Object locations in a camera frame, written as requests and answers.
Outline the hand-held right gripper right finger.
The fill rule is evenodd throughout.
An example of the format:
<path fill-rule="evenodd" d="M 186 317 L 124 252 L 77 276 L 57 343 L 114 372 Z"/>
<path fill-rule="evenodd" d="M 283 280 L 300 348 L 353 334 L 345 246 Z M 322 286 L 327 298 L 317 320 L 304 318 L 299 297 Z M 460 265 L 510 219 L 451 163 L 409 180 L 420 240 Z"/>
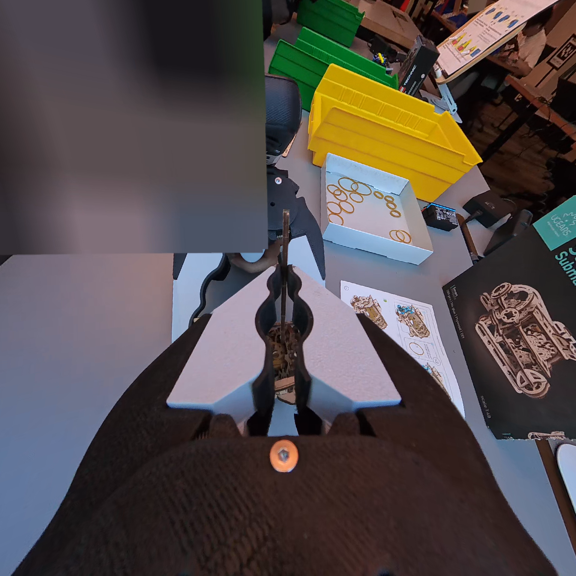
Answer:
<path fill-rule="evenodd" d="M 320 436 L 342 413 L 401 405 L 359 316 L 300 268 L 287 270 L 292 320 L 300 333 L 295 363 L 299 436 Z"/>

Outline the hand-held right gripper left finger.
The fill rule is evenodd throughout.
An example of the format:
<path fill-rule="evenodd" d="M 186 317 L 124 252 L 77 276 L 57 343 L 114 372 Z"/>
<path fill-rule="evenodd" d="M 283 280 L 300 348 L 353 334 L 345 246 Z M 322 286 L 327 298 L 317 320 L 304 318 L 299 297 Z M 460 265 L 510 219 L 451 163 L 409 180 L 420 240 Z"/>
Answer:
<path fill-rule="evenodd" d="M 228 414 L 237 425 L 256 411 L 252 384 L 262 372 L 265 344 L 255 324 L 269 296 L 270 267 L 217 307 L 169 394 L 170 408 Z"/>

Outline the thin dark wooden stick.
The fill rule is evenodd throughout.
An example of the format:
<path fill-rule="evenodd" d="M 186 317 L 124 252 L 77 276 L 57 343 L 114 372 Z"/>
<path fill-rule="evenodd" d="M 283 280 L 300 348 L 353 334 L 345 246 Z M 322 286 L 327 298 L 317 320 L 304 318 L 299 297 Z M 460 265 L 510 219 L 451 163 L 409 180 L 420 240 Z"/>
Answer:
<path fill-rule="evenodd" d="M 282 260 L 281 260 L 281 274 L 282 274 L 282 292 L 281 292 L 281 334 L 285 338 L 285 323 L 286 323 L 286 297 L 287 297 L 287 253 L 289 250 L 290 241 L 290 211 L 289 209 L 283 210 L 283 230 L 282 230 Z"/>

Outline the wooden model car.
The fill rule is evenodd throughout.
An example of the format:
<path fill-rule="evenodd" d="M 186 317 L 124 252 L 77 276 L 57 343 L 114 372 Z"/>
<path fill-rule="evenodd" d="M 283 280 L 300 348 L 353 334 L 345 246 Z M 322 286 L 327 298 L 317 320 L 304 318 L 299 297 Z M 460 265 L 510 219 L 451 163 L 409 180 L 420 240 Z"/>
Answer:
<path fill-rule="evenodd" d="M 276 398 L 291 406 L 296 405 L 294 364 L 296 361 L 299 330 L 291 321 L 284 325 L 276 322 L 267 334 L 272 348 Z"/>

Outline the illustrated instruction booklet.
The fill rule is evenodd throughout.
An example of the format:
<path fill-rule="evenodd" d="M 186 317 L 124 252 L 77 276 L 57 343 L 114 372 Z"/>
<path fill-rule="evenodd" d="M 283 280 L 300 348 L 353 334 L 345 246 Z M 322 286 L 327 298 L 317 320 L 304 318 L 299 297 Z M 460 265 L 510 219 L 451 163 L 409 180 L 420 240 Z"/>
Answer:
<path fill-rule="evenodd" d="M 432 305 L 343 280 L 340 297 L 356 313 L 370 318 L 427 371 L 465 417 L 460 387 L 443 346 Z"/>

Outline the white cardboard tray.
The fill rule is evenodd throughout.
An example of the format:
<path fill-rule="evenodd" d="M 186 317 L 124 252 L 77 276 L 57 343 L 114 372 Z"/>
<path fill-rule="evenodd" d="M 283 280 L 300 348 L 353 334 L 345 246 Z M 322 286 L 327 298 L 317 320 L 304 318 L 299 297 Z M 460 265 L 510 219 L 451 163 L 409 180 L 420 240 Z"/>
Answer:
<path fill-rule="evenodd" d="M 328 153 L 320 192 L 324 240 L 415 265 L 433 253 L 408 179 Z"/>

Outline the group of tan rubber bands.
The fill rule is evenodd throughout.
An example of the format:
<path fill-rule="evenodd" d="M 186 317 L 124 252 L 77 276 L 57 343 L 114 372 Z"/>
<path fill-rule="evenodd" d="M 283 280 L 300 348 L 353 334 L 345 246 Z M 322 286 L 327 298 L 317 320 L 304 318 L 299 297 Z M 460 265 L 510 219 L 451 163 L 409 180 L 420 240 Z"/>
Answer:
<path fill-rule="evenodd" d="M 401 244 L 413 242 L 398 196 L 341 176 L 326 185 L 327 218 L 346 227 Z"/>

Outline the yellow plastic bin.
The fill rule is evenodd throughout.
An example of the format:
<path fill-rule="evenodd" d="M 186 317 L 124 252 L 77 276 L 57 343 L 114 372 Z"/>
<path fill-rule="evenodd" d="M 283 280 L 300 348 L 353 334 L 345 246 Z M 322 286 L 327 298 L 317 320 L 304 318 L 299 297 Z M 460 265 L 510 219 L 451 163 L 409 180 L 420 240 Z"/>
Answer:
<path fill-rule="evenodd" d="M 416 197 L 435 201 L 482 160 L 452 115 L 330 64 L 316 88 L 307 148 L 403 177 Z"/>

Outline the large green plastic bin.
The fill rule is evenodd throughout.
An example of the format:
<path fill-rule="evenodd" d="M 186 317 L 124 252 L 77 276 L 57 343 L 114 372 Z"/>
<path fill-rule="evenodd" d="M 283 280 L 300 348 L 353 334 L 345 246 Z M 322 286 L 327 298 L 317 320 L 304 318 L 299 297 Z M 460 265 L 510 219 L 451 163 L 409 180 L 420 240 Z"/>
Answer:
<path fill-rule="evenodd" d="M 314 92 L 330 64 L 399 88 L 397 75 L 389 75 L 381 65 L 305 27 L 295 44 L 279 40 L 268 73 L 293 79 L 298 84 L 302 108 L 309 112 Z"/>

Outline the small black blue device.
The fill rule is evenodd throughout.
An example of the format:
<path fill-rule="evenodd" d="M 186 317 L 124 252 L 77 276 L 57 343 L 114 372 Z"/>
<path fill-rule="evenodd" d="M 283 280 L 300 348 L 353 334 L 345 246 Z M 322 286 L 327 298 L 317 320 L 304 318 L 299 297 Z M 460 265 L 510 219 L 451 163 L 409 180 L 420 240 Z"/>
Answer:
<path fill-rule="evenodd" d="M 460 226 L 456 210 L 443 205 L 429 203 L 422 208 L 421 215 L 430 228 L 449 232 Z"/>

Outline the black power adapter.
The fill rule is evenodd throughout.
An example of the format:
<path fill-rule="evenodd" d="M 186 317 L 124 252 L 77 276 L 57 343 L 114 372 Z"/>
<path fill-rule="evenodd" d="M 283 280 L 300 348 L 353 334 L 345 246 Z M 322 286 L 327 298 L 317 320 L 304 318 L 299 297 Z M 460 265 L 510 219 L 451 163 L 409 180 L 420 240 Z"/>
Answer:
<path fill-rule="evenodd" d="M 469 214 L 464 221 L 466 224 L 476 220 L 483 227 L 493 227 L 503 218 L 513 215 L 516 210 L 514 202 L 501 198 L 493 191 L 486 191 L 467 201 L 463 209 Z"/>

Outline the small green plastic bin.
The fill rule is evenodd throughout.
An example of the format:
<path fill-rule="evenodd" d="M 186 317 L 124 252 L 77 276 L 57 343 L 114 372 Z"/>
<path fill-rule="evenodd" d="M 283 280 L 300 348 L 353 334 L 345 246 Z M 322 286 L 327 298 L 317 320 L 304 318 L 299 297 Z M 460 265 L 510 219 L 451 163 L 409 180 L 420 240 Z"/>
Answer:
<path fill-rule="evenodd" d="M 364 15 L 346 1 L 300 1 L 297 23 L 349 48 Z"/>

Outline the white easel stand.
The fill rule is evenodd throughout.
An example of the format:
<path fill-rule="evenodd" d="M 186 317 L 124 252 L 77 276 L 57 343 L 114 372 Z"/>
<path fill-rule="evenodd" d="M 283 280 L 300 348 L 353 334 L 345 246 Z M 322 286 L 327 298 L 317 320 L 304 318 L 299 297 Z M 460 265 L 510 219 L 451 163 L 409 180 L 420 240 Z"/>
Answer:
<path fill-rule="evenodd" d="M 436 88 L 439 91 L 439 97 L 436 99 L 434 104 L 436 113 L 449 112 L 453 119 L 459 124 L 462 124 L 462 119 L 457 112 L 457 104 L 450 92 L 447 83 L 441 83 L 443 79 L 443 70 L 440 68 L 438 63 L 434 64 L 432 72 L 433 81 L 436 84 Z"/>

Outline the narrow black cardboard box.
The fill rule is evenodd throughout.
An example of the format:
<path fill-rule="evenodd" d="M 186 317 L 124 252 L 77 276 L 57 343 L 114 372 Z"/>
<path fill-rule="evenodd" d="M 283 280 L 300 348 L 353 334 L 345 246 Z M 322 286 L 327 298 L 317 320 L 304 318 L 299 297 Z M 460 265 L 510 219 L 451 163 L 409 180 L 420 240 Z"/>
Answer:
<path fill-rule="evenodd" d="M 413 47 L 400 66 L 398 90 L 409 96 L 416 96 L 439 55 L 433 41 L 421 34 L 417 35 Z"/>

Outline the brown background table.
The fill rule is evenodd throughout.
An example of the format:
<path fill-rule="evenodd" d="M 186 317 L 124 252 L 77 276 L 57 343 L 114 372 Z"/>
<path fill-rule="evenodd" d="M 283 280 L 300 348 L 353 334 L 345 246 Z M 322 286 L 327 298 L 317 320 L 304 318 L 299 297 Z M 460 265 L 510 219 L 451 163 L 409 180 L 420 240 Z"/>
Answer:
<path fill-rule="evenodd" d="M 361 26 L 407 50 L 413 47 L 419 29 L 407 13 L 384 1 L 350 1 L 364 14 Z"/>

